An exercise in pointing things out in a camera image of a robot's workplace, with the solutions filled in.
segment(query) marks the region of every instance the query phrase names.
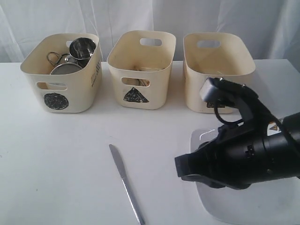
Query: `cream plastic bin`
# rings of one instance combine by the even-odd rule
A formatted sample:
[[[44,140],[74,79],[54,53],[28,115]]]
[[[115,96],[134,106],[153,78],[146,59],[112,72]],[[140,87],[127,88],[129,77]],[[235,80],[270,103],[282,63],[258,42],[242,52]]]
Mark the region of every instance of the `cream plastic bin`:
[[[48,52],[68,53],[68,43],[77,38],[90,38],[96,49],[82,70],[66,75],[49,75],[53,66],[47,60]],[[99,38],[93,34],[55,34],[46,37],[24,60],[25,73],[37,100],[53,113],[79,113],[93,103],[102,77]]]
[[[208,77],[248,85],[255,71],[254,61],[243,41],[228,33],[192,33],[184,37],[183,74],[187,106],[199,113],[213,113],[213,104],[203,102],[199,91]],[[213,43],[201,47],[201,44]],[[231,113],[220,107],[220,113]]]
[[[142,45],[142,38],[158,39],[161,45]],[[120,105],[141,109],[164,105],[175,46],[176,37],[167,32],[130,31],[121,36],[107,60]]]

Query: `knife blade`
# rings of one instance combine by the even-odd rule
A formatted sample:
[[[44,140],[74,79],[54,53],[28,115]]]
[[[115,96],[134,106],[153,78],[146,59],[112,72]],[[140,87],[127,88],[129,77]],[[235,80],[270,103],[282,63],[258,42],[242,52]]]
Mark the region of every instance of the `knife blade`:
[[[129,181],[127,179],[126,170],[125,170],[125,166],[124,166],[124,163],[122,160],[122,156],[119,153],[118,149],[114,145],[110,144],[109,149],[111,150],[112,158],[113,158],[114,163],[116,164],[119,174],[122,178],[123,185],[126,190],[127,196],[129,198],[133,212],[135,213],[135,217],[136,217],[137,221],[139,222],[139,225],[145,225],[145,221],[143,219],[141,210],[137,204],[137,201],[135,199],[135,196],[133,194],[133,191],[132,191]]]

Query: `white curtain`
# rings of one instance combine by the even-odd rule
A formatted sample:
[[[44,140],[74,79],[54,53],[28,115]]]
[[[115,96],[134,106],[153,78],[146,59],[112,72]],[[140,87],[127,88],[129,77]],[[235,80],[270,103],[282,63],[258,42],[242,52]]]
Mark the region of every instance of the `white curtain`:
[[[254,59],[288,59],[300,71],[300,0],[0,0],[0,62],[21,62],[64,32],[98,34],[106,59],[130,30],[174,34],[174,60],[182,60],[186,34],[228,32]]]

